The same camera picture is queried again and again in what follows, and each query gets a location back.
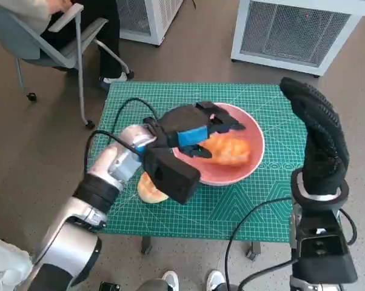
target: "person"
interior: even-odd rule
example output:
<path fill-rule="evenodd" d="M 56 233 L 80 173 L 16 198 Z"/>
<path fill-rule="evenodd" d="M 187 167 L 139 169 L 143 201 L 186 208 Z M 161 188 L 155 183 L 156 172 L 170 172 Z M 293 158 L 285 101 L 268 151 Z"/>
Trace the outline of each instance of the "person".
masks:
<path fill-rule="evenodd" d="M 0 6 L 16 14 L 57 50 L 76 38 L 75 21 L 71 21 L 57 33 L 48 31 L 48 28 L 74 3 L 84 6 L 81 13 L 82 30 L 98 18 L 108 20 L 96 38 L 119 56 L 120 21 L 115 0 L 0 0 Z M 127 76 L 122 72 L 120 63 L 104 49 L 99 48 L 99 51 L 101 87 L 108 90 L 113 81 L 126 81 Z"/>
<path fill-rule="evenodd" d="M 238 286 L 231 285 L 231 291 L 236 291 Z M 161 279 L 146 281 L 137 291 L 179 291 L 178 276 L 174 271 L 167 271 Z M 213 270 L 207 277 L 206 291 L 227 291 L 226 280 L 218 270 Z"/>

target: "metal grille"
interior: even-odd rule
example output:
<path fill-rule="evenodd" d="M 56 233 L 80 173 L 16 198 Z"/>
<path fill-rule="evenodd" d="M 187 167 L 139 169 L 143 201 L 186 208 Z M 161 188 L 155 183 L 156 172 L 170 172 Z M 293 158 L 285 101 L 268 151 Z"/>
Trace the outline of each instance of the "metal grille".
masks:
<path fill-rule="evenodd" d="M 159 0 L 159 7 L 161 9 L 162 26 L 166 28 L 177 13 L 180 3 L 183 0 Z"/>
<path fill-rule="evenodd" d="M 116 0 L 121 29 L 151 35 L 145 0 Z"/>
<path fill-rule="evenodd" d="M 349 17 L 251 2 L 241 53 L 318 67 Z"/>

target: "chair leg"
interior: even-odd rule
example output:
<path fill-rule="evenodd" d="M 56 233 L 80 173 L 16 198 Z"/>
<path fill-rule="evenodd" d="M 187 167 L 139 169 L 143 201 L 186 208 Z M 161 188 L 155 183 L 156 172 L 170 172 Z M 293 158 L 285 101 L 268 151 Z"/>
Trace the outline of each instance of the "chair leg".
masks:
<path fill-rule="evenodd" d="M 94 39 L 93 41 L 121 64 L 124 72 L 127 74 L 128 79 L 134 78 L 134 72 L 130 71 L 128 65 L 124 61 L 122 61 L 122 59 L 119 56 L 117 56 L 112 50 L 110 50 L 108 46 L 106 46 L 103 42 L 97 39 Z"/>
<path fill-rule="evenodd" d="M 84 84 L 83 84 L 83 61 L 81 53 L 80 15 L 76 16 L 75 23 L 76 23 L 76 46 L 78 54 L 78 68 L 79 68 L 78 81 L 79 81 L 80 115 L 85 126 L 88 129 L 93 129 L 95 127 L 95 124 L 91 120 L 87 120 L 84 112 Z"/>
<path fill-rule="evenodd" d="M 22 88 L 22 92 L 24 92 L 24 94 L 26 95 L 27 99 L 29 99 L 29 101 L 33 101 L 33 102 L 37 101 L 36 93 L 29 92 L 27 90 L 27 88 L 25 88 L 25 86 L 24 86 L 24 80 L 22 79 L 21 64 L 19 63 L 18 58 L 15 59 L 15 67 L 17 69 L 18 82 L 19 82 L 19 85 Z"/>

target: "robotic arm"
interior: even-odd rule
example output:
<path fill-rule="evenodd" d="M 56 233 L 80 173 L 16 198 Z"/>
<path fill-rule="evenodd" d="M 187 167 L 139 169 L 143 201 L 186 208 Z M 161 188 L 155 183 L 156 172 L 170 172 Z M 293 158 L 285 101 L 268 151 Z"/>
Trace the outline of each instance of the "robotic arm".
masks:
<path fill-rule="evenodd" d="M 51 223 L 34 256 L 35 267 L 18 290 L 62 291 L 85 280 L 102 247 L 96 232 L 107 225 L 107 213 L 141 165 L 160 191 L 184 204 L 196 189 L 200 172 L 177 159 L 170 148 L 210 158 L 211 153 L 197 143 L 215 132 L 244 128 L 226 110 L 201 102 L 124 129 L 119 140 L 131 149 L 114 142 L 101 152 Z"/>
<path fill-rule="evenodd" d="M 292 259 L 298 261 L 292 266 L 290 288 L 341 290 L 342 284 L 357 280 L 357 272 L 337 220 L 349 195 L 349 153 L 339 116 L 310 85 L 284 78 L 280 88 L 307 129 L 304 166 L 291 179 L 290 246 Z"/>

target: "chair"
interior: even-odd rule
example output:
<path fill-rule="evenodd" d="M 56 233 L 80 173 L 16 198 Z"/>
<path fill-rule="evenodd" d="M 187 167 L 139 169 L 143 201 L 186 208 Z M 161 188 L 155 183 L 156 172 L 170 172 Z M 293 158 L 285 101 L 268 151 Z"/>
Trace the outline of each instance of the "chair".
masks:
<path fill-rule="evenodd" d="M 98 32 L 103 28 L 108 20 L 99 18 L 89 25 L 83 32 L 81 31 L 80 22 L 81 12 L 83 9 L 84 7 L 82 5 L 73 4 L 72 7 L 49 28 L 51 32 L 59 32 L 72 19 L 75 19 L 76 39 L 59 51 L 35 33 L 27 24 L 18 19 L 13 13 L 0 7 L 0 43 L 8 52 L 15 56 L 19 84 L 30 101 L 36 101 L 37 97 L 35 93 L 28 92 L 24 87 L 21 66 L 19 63 L 20 59 L 34 65 L 78 69 L 81 119 L 88 129 L 93 129 L 95 124 L 91 120 L 87 120 L 84 113 L 82 67 L 82 53 L 84 50 L 91 44 L 91 42 L 95 42 L 119 63 L 121 63 L 123 71 L 126 72 L 128 79 L 132 79 L 134 77 L 134 73 L 130 71 L 128 66 L 105 44 L 95 39 Z"/>

